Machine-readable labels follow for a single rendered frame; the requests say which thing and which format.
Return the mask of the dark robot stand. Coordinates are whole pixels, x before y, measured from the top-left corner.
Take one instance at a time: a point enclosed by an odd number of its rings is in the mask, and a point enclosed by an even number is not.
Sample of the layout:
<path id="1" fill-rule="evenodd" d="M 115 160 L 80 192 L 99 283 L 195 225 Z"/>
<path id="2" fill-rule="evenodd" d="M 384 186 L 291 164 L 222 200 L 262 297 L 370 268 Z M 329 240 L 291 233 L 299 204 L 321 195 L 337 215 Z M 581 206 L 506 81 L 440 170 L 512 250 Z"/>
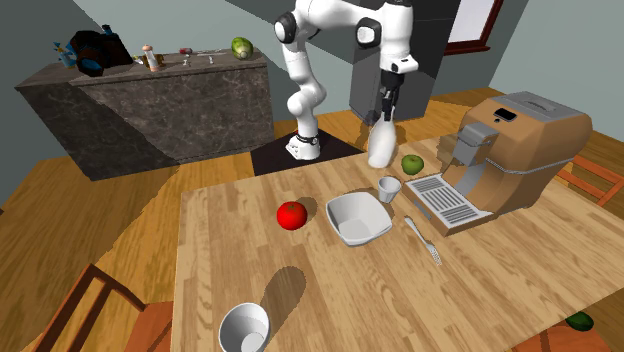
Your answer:
<path id="1" fill-rule="evenodd" d="M 362 150 L 320 130 L 320 156 L 314 160 L 296 160 L 287 150 L 286 145 L 292 137 L 292 132 L 286 136 L 267 143 L 250 152 L 254 174 L 256 176 L 297 168 L 309 164 L 325 162 L 332 159 L 361 154 Z"/>

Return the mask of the silver fork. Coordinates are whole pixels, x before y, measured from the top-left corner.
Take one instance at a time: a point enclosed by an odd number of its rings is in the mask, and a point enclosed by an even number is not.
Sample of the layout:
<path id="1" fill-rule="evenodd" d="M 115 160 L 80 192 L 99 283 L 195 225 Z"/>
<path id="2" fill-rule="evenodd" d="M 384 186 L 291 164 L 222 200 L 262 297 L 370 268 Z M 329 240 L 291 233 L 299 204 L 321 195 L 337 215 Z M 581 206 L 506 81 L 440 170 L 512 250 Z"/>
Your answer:
<path id="1" fill-rule="evenodd" d="M 409 216 L 405 216 L 404 220 L 408 224 L 408 226 L 414 231 L 414 233 L 418 236 L 418 238 L 423 243 L 425 248 L 429 251 L 429 253 L 431 254 L 431 256 L 432 256 L 432 258 L 433 258 L 433 260 L 435 262 L 435 264 L 437 266 L 441 266 L 442 265 L 442 261 L 441 261 L 439 253 L 438 253 L 436 247 L 434 246 L 434 244 L 431 243 L 430 241 L 426 240 L 423 237 L 423 235 L 421 234 L 421 232 L 419 231 L 419 229 L 415 225 L 414 221 Z"/>

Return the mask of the light wooden table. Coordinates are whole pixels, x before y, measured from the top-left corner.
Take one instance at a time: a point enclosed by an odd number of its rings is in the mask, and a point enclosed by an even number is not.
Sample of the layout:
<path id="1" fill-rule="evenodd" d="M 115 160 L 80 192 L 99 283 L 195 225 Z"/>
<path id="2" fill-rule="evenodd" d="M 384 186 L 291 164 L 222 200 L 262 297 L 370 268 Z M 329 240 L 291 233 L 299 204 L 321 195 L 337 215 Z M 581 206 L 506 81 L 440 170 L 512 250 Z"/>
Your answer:
<path id="1" fill-rule="evenodd" d="M 267 352 L 503 352 L 624 288 L 624 220 L 558 182 L 449 237 L 399 195 L 392 229 L 349 247 L 326 203 L 380 178 L 361 154 L 184 193 L 171 351 L 219 352 L 225 314 L 255 302 Z M 289 201 L 308 214 L 292 231 L 276 219 Z"/>

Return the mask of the dark marble kitchen counter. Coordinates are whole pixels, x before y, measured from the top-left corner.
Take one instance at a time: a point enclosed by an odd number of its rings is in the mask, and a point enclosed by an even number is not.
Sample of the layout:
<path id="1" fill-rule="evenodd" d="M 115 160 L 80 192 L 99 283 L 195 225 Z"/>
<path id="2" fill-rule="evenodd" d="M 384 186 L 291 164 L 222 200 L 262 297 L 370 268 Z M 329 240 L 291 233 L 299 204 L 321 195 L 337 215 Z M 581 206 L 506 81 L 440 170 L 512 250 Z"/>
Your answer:
<path id="1" fill-rule="evenodd" d="M 228 49 L 138 63 L 110 27 L 77 32 L 16 86 L 92 181 L 250 151 L 274 138 L 267 62 Z"/>

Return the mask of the brown wooden chair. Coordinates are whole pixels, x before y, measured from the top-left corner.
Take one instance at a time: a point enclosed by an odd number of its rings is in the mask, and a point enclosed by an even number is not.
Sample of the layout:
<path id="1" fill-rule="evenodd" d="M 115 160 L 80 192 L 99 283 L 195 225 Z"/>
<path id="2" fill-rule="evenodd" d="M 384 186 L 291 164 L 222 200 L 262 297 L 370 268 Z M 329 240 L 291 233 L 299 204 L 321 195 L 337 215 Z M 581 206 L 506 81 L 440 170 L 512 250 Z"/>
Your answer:
<path id="1" fill-rule="evenodd" d="M 90 284 L 98 280 L 102 287 L 91 305 L 67 352 L 80 352 L 112 292 L 119 294 L 139 311 L 124 352 L 170 352 L 173 301 L 146 304 L 129 288 L 88 264 L 48 323 L 33 352 L 51 352 Z"/>
<path id="2" fill-rule="evenodd" d="M 581 332 L 565 320 L 512 347 L 508 352 L 614 352 L 593 327 Z"/>
<path id="3" fill-rule="evenodd" d="M 564 185 L 593 199 L 604 207 L 619 191 L 624 190 L 624 176 L 580 155 L 575 156 L 557 174 Z"/>

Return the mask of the green apple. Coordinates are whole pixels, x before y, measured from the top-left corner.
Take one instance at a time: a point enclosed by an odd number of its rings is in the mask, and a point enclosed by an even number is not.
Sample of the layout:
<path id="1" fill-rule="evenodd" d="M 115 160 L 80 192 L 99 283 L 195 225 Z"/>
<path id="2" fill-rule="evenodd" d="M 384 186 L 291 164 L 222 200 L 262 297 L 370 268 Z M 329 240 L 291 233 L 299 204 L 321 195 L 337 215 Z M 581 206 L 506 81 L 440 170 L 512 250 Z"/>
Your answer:
<path id="1" fill-rule="evenodd" d="M 416 175 L 424 168 L 424 160 L 420 156 L 409 154 L 402 158 L 401 167 L 405 174 Z"/>

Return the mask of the white square bowl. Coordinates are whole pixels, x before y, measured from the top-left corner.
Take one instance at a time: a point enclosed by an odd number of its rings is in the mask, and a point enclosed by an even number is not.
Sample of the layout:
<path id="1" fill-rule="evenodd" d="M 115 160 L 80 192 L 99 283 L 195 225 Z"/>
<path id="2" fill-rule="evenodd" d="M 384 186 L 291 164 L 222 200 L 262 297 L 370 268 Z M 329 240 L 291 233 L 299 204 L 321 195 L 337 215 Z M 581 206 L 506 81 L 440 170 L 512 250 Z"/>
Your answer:
<path id="1" fill-rule="evenodd" d="M 326 214 L 340 239 L 351 247 L 366 244 L 392 228 L 384 206 L 367 192 L 348 193 L 328 201 Z"/>

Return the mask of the small white cup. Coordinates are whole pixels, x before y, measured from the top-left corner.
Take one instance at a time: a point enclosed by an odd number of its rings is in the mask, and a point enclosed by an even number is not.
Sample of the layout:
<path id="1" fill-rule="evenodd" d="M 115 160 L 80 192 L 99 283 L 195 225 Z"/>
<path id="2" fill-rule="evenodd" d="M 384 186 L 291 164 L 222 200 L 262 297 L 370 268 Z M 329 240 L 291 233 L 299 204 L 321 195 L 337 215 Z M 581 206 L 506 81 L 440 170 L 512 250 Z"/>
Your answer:
<path id="1" fill-rule="evenodd" d="M 401 181 L 392 176 L 384 176 L 378 181 L 378 199 L 390 203 L 402 188 Z"/>

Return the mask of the white round bowl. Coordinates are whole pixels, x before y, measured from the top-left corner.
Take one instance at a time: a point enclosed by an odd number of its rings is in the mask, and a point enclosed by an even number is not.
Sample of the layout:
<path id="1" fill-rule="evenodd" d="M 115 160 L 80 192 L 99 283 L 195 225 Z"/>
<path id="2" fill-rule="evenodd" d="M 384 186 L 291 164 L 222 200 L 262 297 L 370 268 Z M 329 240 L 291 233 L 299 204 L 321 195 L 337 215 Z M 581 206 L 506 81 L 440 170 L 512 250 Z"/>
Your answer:
<path id="1" fill-rule="evenodd" d="M 270 338 L 267 312 L 256 303 L 241 303 L 223 318 L 218 340 L 223 352 L 264 352 Z"/>

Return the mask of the brown coffee machine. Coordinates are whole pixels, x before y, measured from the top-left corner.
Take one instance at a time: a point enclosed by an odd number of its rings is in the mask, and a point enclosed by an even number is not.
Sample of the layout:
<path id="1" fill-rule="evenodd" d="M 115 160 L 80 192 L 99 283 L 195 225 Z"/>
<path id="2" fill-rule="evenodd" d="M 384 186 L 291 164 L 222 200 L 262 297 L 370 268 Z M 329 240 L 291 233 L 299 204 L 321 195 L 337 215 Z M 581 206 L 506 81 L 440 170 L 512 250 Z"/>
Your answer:
<path id="1" fill-rule="evenodd" d="M 488 98 L 463 116 L 443 172 L 403 193 L 450 236 L 531 207 L 592 131 L 587 114 L 527 91 Z"/>

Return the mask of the white bottle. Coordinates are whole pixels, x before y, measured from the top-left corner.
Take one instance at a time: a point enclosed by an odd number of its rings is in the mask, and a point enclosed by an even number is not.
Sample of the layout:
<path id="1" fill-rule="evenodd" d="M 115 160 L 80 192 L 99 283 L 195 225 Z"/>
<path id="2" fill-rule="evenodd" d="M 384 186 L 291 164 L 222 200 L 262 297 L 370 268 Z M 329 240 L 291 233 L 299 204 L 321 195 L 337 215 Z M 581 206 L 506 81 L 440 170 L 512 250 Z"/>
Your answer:
<path id="1" fill-rule="evenodd" d="M 368 164 L 373 168 L 385 168 L 396 146 L 394 111 L 382 113 L 373 126 L 368 140 Z"/>

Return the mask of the dark green avocado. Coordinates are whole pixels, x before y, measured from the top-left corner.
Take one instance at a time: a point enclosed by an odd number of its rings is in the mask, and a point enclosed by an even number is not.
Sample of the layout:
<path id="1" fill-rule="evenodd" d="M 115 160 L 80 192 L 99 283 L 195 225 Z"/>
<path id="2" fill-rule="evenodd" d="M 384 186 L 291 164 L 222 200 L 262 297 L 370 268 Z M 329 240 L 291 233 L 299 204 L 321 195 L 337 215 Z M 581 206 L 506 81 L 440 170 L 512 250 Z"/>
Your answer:
<path id="1" fill-rule="evenodd" d="M 566 324 L 574 330 L 586 332 L 594 327 L 594 320 L 590 315 L 579 311 L 565 319 Z"/>

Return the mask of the red tomato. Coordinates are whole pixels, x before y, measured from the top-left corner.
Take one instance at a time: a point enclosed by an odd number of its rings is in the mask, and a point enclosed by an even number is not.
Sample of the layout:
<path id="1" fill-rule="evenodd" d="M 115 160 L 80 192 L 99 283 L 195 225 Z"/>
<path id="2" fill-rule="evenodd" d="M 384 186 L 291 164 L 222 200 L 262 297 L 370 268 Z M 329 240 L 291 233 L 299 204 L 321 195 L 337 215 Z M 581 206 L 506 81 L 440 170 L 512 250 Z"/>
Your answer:
<path id="1" fill-rule="evenodd" d="M 307 222 L 307 210 L 303 204 L 296 201 L 283 203 L 276 212 L 278 224 L 286 230 L 297 230 Z"/>

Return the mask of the red framed window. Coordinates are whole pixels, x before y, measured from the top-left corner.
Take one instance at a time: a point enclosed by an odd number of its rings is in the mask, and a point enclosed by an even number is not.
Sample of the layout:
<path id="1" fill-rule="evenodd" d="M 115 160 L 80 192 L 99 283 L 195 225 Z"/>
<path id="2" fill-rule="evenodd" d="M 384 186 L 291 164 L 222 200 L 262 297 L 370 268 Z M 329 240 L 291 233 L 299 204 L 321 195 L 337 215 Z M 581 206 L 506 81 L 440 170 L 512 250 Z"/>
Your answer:
<path id="1" fill-rule="evenodd" d="M 504 0 L 460 0 L 444 55 L 485 52 Z"/>

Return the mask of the grey cabinet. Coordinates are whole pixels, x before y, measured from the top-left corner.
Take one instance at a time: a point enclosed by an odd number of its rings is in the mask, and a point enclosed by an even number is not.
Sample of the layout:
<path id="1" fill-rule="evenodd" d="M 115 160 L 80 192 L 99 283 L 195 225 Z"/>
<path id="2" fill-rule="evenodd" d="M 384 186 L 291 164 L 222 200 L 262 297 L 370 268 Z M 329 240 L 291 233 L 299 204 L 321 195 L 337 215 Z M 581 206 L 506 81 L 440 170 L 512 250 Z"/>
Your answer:
<path id="1" fill-rule="evenodd" d="M 424 115 L 461 0 L 413 0 L 411 55 L 419 69 L 405 75 L 394 119 Z M 362 120 L 371 122 L 381 109 L 379 50 L 357 48 L 349 105 Z"/>

